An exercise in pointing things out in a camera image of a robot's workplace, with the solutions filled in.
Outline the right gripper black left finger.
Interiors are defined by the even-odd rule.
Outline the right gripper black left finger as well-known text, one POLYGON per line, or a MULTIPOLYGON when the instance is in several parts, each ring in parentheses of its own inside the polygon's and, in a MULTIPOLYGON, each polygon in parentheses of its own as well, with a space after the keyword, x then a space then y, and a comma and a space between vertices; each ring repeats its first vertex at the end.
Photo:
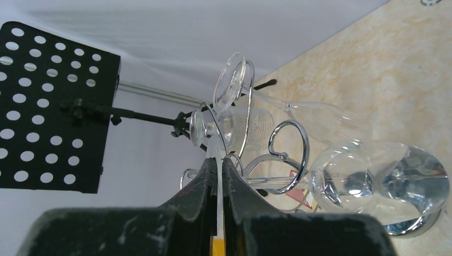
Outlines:
POLYGON ((210 255, 216 160, 158 207, 59 208, 31 226, 18 255, 210 255))

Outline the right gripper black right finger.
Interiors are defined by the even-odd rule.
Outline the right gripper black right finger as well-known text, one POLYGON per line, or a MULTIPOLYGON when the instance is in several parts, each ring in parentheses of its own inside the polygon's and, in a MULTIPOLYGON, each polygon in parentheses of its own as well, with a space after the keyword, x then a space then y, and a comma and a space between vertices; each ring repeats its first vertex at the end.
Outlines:
POLYGON ((360 214, 283 213, 223 160, 226 255, 396 255, 382 225, 360 214))

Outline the clear small wine glass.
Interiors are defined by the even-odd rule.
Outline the clear small wine glass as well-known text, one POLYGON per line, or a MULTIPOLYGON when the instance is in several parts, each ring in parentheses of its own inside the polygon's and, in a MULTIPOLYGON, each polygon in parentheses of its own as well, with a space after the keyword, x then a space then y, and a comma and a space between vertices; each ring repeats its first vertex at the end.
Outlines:
POLYGON ((451 255, 451 164, 424 149, 337 143, 318 155, 296 187, 324 212, 376 218, 402 255, 451 255))

